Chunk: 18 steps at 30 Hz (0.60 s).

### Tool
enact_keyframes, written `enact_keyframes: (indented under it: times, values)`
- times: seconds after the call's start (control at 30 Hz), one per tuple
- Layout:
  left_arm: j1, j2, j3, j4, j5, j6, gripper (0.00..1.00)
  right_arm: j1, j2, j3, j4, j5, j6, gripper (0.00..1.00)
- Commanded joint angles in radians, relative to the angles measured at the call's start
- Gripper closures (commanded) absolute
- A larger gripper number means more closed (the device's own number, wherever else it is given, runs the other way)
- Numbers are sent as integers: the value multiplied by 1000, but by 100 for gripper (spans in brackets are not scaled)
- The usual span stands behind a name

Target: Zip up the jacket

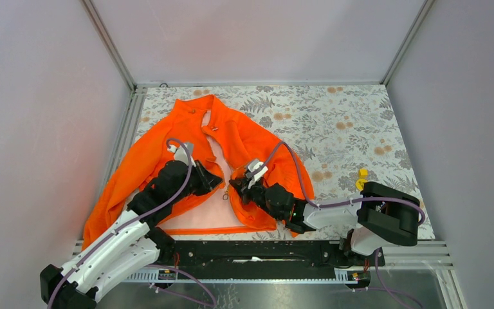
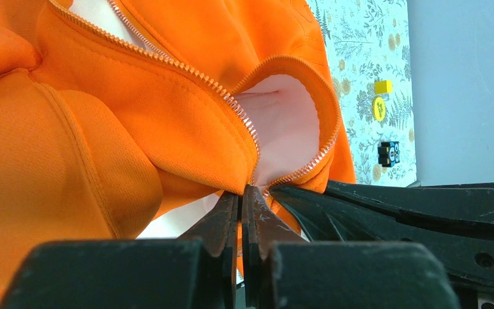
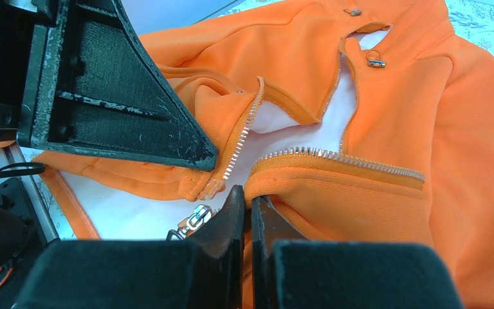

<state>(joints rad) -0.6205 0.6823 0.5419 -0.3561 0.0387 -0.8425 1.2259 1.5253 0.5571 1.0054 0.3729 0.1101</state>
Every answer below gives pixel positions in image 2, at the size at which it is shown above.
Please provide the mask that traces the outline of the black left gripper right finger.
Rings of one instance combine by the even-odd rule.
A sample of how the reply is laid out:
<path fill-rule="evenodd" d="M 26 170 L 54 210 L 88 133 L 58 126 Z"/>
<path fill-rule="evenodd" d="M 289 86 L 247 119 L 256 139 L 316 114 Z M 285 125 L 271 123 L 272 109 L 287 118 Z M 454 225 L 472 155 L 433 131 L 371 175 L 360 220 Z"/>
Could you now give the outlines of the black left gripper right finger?
<path fill-rule="evenodd" d="M 305 243 L 268 207 L 258 187 L 247 185 L 241 198 L 243 278 L 246 306 L 277 308 L 271 250 L 275 242 Z"/>

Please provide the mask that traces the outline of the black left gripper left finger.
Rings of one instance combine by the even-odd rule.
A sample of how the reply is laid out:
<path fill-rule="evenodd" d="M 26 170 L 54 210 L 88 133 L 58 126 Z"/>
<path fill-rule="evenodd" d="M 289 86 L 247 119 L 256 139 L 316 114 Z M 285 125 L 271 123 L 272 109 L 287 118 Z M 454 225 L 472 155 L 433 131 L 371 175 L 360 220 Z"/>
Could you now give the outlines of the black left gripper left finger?
<path fill-rule="evenodd" d="M 194 250 L 189 259 L 189 307 L 234 308 L 239 197 L 224 192 L 214 208 L 179 240 Z"/>

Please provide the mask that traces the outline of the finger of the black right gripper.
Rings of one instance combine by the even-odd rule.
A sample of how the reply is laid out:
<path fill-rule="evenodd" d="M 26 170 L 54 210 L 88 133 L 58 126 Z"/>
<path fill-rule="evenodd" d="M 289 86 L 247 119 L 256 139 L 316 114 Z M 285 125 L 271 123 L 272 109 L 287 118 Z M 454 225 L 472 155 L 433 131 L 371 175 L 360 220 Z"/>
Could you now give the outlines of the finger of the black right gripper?
<path fill-rule="evenodd" d="M 459 286 L 494 292 L 494 183 L 382 187 L 330 181 L 270 195 L 311 241 L 412 241 Z"/>

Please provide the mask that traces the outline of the orange zip jacket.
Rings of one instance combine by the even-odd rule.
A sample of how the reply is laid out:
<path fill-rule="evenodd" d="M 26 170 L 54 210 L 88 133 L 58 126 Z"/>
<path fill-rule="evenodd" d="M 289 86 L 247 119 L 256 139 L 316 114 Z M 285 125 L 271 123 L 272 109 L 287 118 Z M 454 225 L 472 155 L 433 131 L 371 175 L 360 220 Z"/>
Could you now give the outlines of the orange zip jacket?
<path fill-rule="evenodd" d="M 0 1 L 0 299 L 35 246 L 356 180 L 305 1 Z"/>

